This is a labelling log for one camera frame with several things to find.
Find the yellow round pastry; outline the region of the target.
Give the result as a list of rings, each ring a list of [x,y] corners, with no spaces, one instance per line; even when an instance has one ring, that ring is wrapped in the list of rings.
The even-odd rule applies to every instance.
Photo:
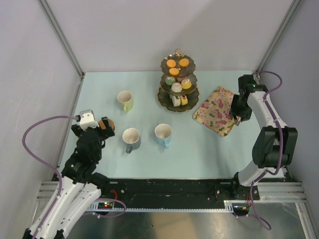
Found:
[[[186,90],[191,87],[192,83],[189,78],[183,79],[181,82],[182,89]]]

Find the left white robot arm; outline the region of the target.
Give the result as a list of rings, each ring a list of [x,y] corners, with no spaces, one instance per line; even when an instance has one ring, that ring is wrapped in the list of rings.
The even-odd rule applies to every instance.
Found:
[[[25,239],[65,239],[87,208],[111,192],[110,180],[96,173],[106,139],[115,135],[115,125],[107,117],[96,121],[91,112],[73,117],[71,129],[76,147],[57,173],[58,185],[44,211],[24,232]]]

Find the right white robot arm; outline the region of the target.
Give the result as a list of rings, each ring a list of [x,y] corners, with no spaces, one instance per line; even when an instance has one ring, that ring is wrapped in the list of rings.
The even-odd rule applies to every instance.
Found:
[[[230,193],[243,199],[266,174],[277,175],[283,166],[291,164],[298,131],[289,127],[279,116],[270,98],[271,91],[258,84],[253,75],[238,79],[239,93],[234,95],[230,116],[236,123],[255,115],[260,133],[252,148],[252,161],[231,180]]]

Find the white cupcake pastry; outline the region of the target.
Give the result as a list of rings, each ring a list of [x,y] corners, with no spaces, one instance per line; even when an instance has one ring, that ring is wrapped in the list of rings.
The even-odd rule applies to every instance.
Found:
[[[175,92],[175,93],[179,93],[179,92],[182,91],[182,86],[181,86],[180,83],[175,82],[174,84],[172,84],[171,90],[172,90],[173,92]]]

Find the white cup pastry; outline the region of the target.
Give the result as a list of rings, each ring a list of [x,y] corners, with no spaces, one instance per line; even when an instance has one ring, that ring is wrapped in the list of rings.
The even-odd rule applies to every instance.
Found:
[[[179,96],[172,96],[171,100],[174,107],[179,107],[181,105]]]

